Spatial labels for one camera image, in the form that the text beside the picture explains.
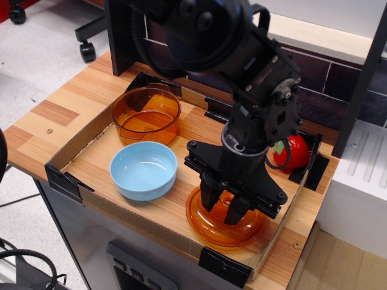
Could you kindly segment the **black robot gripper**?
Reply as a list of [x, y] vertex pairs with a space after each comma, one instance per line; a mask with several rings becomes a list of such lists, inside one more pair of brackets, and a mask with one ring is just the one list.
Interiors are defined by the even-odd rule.
[[248, 151], [234, 141], [216, 146], [192, 140], [187, 149], [184, 164], [200, 174], [202, 206], [211, 212], [224, 191], [233, 195], [225, 224], [236, 225], [249, 210], [274, 219], [287, 202], [266, 169], [267, 146]]

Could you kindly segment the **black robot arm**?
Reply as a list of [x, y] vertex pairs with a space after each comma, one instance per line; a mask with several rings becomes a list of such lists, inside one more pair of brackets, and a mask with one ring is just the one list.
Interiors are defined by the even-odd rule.
[[267, 172], [269, 148], [296, 135], [302, 124], [297, 100], [299, 69], [268, 37], [270, 13], [248, 1], [130, 1], [134, 19], [161, 25], [177, 78], [209, 75], [232, 90], [233, 106], [220, 146], [190, 141], [185, 164], [200, 174], [201, 203], [211, 211], [222, 192], [233, 195], [225, 223], [236, 225], [248, 211], [275, 218], [287, 195]]

